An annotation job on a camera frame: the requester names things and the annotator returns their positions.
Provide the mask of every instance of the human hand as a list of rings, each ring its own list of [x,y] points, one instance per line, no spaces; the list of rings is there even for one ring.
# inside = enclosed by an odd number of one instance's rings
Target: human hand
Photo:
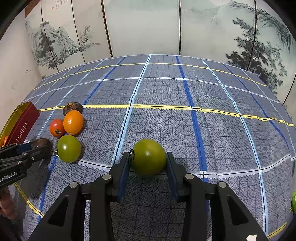
[[[10,199],[8,187],[0,190],[0,215],[3,217],[8,217],[9,219],[16,218],[15,205]]]

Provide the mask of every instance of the tree painting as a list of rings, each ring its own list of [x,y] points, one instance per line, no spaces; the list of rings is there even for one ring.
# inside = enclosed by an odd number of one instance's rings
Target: tree painting
[[[46,34],[44,31],[40,31],[40,37],[39,37],[39,47],[40,51],[38,51],[37,54],[37,59],[48,59],[48,68],[53,68],[55,67],[55,63],[52,57],[52,52],[53,52],[53,46],[52,44],[54,43],[54,40],[50,40],[49,37],[46,37]]]
[[[255,9],[247,4],[232,1],[230,6],[236,9],[247,8],[250,10],[250,12],[255,13]],[[272,27],[275,30],[278,38],[281,40],[282,45],[290,52],[291,46],[293,44],[293,37],[290,31],[285,27],[285,25],[283,25],[274,16],[271,16],[265,10],[257,8],[256,11],[257,21],[262,23],[263,27]]]
[[[84,27],[84,30],[79,33],[79,40],[81,41],[81,48],[84,48],[87,42],[91,42],[90,26]]]
[[[237,46],[243,50],[241,54],[235,51],[231,55],[226,54],[226,58],[231,60],[227,63],[246,69],[251,56],[255,30],[239,18],[236,21],[232,20],[232,22],[244,30],[242,34],[243,38],[237,37],[235,39]],[[257,29],[249,70],[256,73],[271,91],[277,94],[277,87],[283,84],[283,81],[278,78],[278,75],[287,76],[285,66],[282,64],[282,49],[279,46],[272,46],[270,42],[267,42],[267,46],[264,45],[264,43],[258,41],[257,36],[259,35],[260,32]]]

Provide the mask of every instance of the wall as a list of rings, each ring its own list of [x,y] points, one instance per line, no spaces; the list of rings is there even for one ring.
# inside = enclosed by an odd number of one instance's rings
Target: wall
[[[294,83],[291,88],[290,94],[288,95],[288,98],[284,103],[284,107],[293,121],[296,119],[295,100],[296,100],[296,84]]]
[[[32,56],[23,10],[0,40],[0,129],[14,109],[42,80]]]
[[[26,27],[40,72],[132,54],[180,54],[248,69],[283,102],[296,42],[264,0],[33,0]]]

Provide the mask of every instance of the blue stripe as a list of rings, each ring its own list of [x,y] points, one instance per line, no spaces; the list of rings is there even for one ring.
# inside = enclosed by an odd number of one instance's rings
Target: blue stripe
[[[250,77],[250,76],[249,76],[244,70],[241,69],[241,71],[242,71],[242,72],[243,72],[243,73],[244,73],[249,79],[252,80],[252,78],[251,78],[251,77]],[[254,82],[254,84],[260,89],[260,91],[264,94],[264,96],[267,97],[267,95],[263,92],[263,90],[259,87],[259,85],[258,85],[256,82]],[[281,116],[281,118],[284,119],[284,118],[282,117],[282,115],[278,112],[278,110],[275,108],[275,106],[273,105],[273,103],[271,102],[271,100],[268,99],[268,101],[269,101],[269,103],[272,105],[272,107],[276,110],[276,112]],[[295,151],[295,148],[294,148],[294,145],[293,145],[292,139],[291,139],[291,135],[290,135],[290,132],[289,132],[289,128],[288,128],[287,125],[285,125],[285,126],[286,126],[287,131],[288,131],[288,134],[289,134],[289,138],[290,138],[290,141],[291,141],[291,146],[292,146],[293,151],[294,151],[294,155],[296,156],[296,151]]]
[[[176,60],[177,60],[178,66],[179,66],[181,76],[183,78],[183,85],[184,85],[184,89],[185,89],[185,93],[186,93],[189,105],[194,106],[193,99],[192,99],[192,96],[191,96],[190,91],[189,91],[188,83],[185,80],[185,74],[184,74],[182,66],[180,64],[179,57],[177,55],[176,55]],[[207,162],[206,162],[206,159],[205,159],[205,149],[204,149],[204,146],[203,146],[202,135],[201,135],[200,127],[199,127],[199,124],[198,124],[197,115],[196,115],[196,112],[194,110],[192,110],[192,109],[190,110],[190,113],[191,113],[191,118],[192,118],[192,123],[193,123],[193,129],[194,129],[196,144],[197,144],[198,161],[199,161],[199,165],[200,165],[200,170],[201,171],[207,171]]]
[[[81,70],[82,68],[84,67],[84,65],[80,68],[80,69],[78,69],[77,71],[75,71],[74,73],[76,73],[76,72],[78,72],[79,70]],[[63,84],[65,84],[66,83],[66,81],[69,79],[69,78],[66,78],[66,80],[58,87],[58,88],[60,88]],[[42,107],[45,105],[45,103],[52,97],[52,95],[54,94],[56,92],[56,90],[51,94],[51,96],[50,97],[48,97],[48,99],[44,102],[44,104],[40,107],[40,109],[42,109]]]
[[[120,60],[117,64],[116,64],[116,66],[114,66],[110,71],[109,71],[109,73],[103,78],[103,80],[105,80],[111,73],[112,73],[112,71],[117,67],[117,65],[119,65],[124,59],[126,58],[126,56],[122,59],[122,60]],[[89,99],[91,98],[91,96],[94,94],[94,92],[96,92],[96,90],[100,87],[100,85],[103,83],[103,81],[100,81],[100,83],[98,83],[98,85],[94,88],[94,90],[90,93],[90,95],[87,97],[87,99],[83,102],[83,105],[85,105],[88,101],[89,101]]]
[[[233,75],[234,75],[234,73],[225,65],[225,64],[223,64]],[[238,81],[246,88],[246,90],[247,91],[249,91],[248,90],[248,88],[245,86],[245,84],[237,77],[237,76],[235,76],[237,79],[238,79]],[[268,115],[265,113],[265,111],[264,111],[264,109],[262,108],[262,106],[259,104],[259,102],[255,99],[255,97],[253,96],[253,94],[251,94],[250,93],[250,95],[253,97],[253,99],[256,101],[256,103],[259,105],[259,107],[260,107],[260,109],[262,110],[262,112],[263,112],[263,114],[265,115],[265,117],[266,118],[269,118],[268,117]],[[288,142],[287,142],[287,140],[286,140],[286,138],[285,138],[285,136],[283,135],[283,133],[279,130],[279,128],[273,123],[273,121],[272,120],[269,120],[269,122],[273,125],[273,127],[277,130],[277,132],[283,137],[283,139],[284,139],[284,141],[285,141],[285,143],[286,143],[286,145],[287,145],[287,148],[288,148],[288,150],[289,150],[289,152],[290,152],[290,149],[289,149],[289,146],[288,146]]]
[[[200,58],[200,60],[205,64],[205,66],[210,70],[210,72],[213,74],[213,76],[216,78],[216,80],[221,84],[221,87],[223,88],[224,92],[227,94],[227,96],[231,99],[233,106],[235,108],[235,110],[237,111],[237,113],[240,115],[240,119],[242,121],[242,124],[244,126],[244,129],[247,133],[247,136],[249,138],[249,141],[251,143],[251,147],[253,150],[253,154],[258,166],[258,169],[261,169],[261,164],[260,164],[260,160],[256,151],[256,147],[252,138],[252,135],[248,129],[248,126],[244,120],[244,118],[242,117],[241,112],[239,111],[239,108],[237,106],[237,103],[235,102],[235,100],[231,97],[231,95],[229,94],[229,92],[227,91],[227,89],[225,88],[225,86],[223,85],[223,83],[221,82],[221,80],[218,78],[218,76],[211,70],[211,68],[207,65],[207,63]],[[268,230],[269,230],[269,223],[268,223],[268,207],[267,207],[267,201],[266,201],[266,195],[265,195],[265,187],[264,187],[264,182],[263,182],[263,176],[262,173],[259,172],[259,183],[260,183],[260,188],[261,188],[261,199],[262,199],[262,209],[263,209],[263,215],[264,215],[264,232],[265,234],[268,234]]]
[[[42,191],[42,196],[41,196],[41,201],[40,201],[40,206],[39,206],[39,210],[42,212],[42,209],[43,209],[43,204],[44,204],[44,198],[45,198],[45,192],[46,192],[46,188],[47,188],[47,184],[48,184],[48,180],[49,180],[49,177],[52,173],[52,170],[54,168],[54,165],[55,165],[55,162],[57,160],[57,156],[54,157],[53,161],[52,161],[52,164],[50,165],[50,168],[49,168],[49,171],[48,171],[48,174],[47,174],[47,178],[45,180],[45,184],[44,184],[44,188],[43,188],[43,191]],[[39,215],[38,216],[38,222],[40,222],[41,220],[41,216]]]

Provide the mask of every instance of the yellow stripe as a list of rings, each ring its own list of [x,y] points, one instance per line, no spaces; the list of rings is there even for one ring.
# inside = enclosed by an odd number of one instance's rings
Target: yellow stripe
[[[34,213],[37,213],[38,215],[40,215],[41,217],[44,216],[44,214],[38,209],[36,208],[30,201],[29,199],[26,197],[26,195],[23,193],[23,191],[20,189],[20,187],[18,186],[17,183],[14,183],[16,189],[19,191],[20,195],[23,197],[23,199],[26,201],[26,203],[28,204],[29,208],[32,209],[32,211]]]
[[[285,226],[287,225],[287,222],[285,222],[282,226],[280,226],[277,230],[273,231],[272,233],[270,233],[267,237],[269,239],[273,238],[274,236],[276,236],[277,234],[279,234],[281,231],[283,231],[283,229],[285,228]]]
[[[234,75],[234,76],[237,76],[237,77],[240,77],[240,78],[246,79],[246,80],[253,81],[253,82],[255,82],[255,83],[259,84],[259,85],[267,86],[267,85],[265,85],[265,84],[261,84],[261,83],[259,83],[259,82],[257,82],[257,81],[251,80],[251,79],[249,79],[249,78],[246,78],[246,77],[243,77],[243,76],[240,76],[240,75],[237,75],[237,74],[229,73],[229,72],[226,72],[226,71],[223,71],[223,70],[218,70],[218,69],[211,69],[211,70],[213,70],[213,71],[218,71],[218,72],[222,72],[222,73],[225,73],[225,74],[231,74],[231,75]]]
[[[83,106],[84,108],[128,108],[128,104],[87,104]],[[45,108],[45,109],[40,109],[39,111],[48,111],[48,110],[57,110],[57,109],[63,109],[63,106],[58,106],[58,107],[51,107],[51,108]],[[150,105],[150,104],[134,104],[133,108],[146,108],[146,109],[165,109],[165,110],[195,110],[195,111],[201,111],[204,113],[218,113],[218,114],[223,114],[223,115],[230,115],[234,117],[240,117],[242,116],[243,118],[247,119],[257,119],[260,121],[278,121],[279,123],[285,123],[288,126],[294,126],[293,124],[287,123],[284,120],[278,120],[275,117],[268,117],[268,118],[262,118],[256,115],[245,115],[245,114],[238,114],[238,113],[232,113],[232,112],[227,112],[223,110],[215,110],[215,109],[203,109],[200,107],[195,107],[195,106],[181,106],[181,105]]]
[[[93,69],[93,70],[104,69],[104,68],[115,67],[115,66],[138,65],[138,64],[145,64],[145,63],[108,65],[108,66],[98,67],[98,68],[95,68],[95,69]],[[174,64],[174,63],[148,63],[148,64],[168,64],[168,65],[178,65],[178,64]],[[189,67],[195,67],[195,68],[201,68],[201,69],[208,69],[207,67],[202,67],[202,66],[197,66],[197,65],[190,65],[190,64],[180,64],[180,65],[182,65],[182,66],[189,66]],[[237,77],[240,77],[240,78],[246,79],[246,80],[254,81],[254,80],[248,79],[248,78],[246,78],[246,77],[243,77],[243,76],[240,76],[240,75],[237,75],[237,74],[233,74],[233,73],[229,73],[229,72],[226,72],[226,71],[223,71],[223,70],[218,70],[218,69],[211,69],[211,70],[213,70],[213,71],[219,71],[219,72],[222,72],[222,73],[225,73],[225,74],[230,74],[230,75],[234,75],[234,76],[237,76]],[[88,71],[91,71],[91,69],[84,70],[84,71],[80,71],[80,72],[77,72],[77,73],[74,73],[74,74],[66,75],[66,76],[61,77],[61,78],[59,78],[59,79],[52,80],[52,81],[50,81],[50,82],[48,82],[48,83],[45,83],[45,84],[43,84],[43,85],[41,85],[41,86],[45,86],[45,85],[48,85],[48,84],[53,83],[53,82],[55,82],[55,81],[58,81],[58,80],[61,80],[61,79],[67,78],[67,77],[69,77],[69,76],[76,75],[76,74],[81,74],[81,73],[85,73],[85,72],[88,72]],[[267,85],[265,85],[265,84],[261,84],[261,83],[259,83],[259,82],[257,82],[257,81],[254,81],[254,82],[257,83],[257,84],[259,84],[259,85],[262,85],[262,86],[267,86]]]

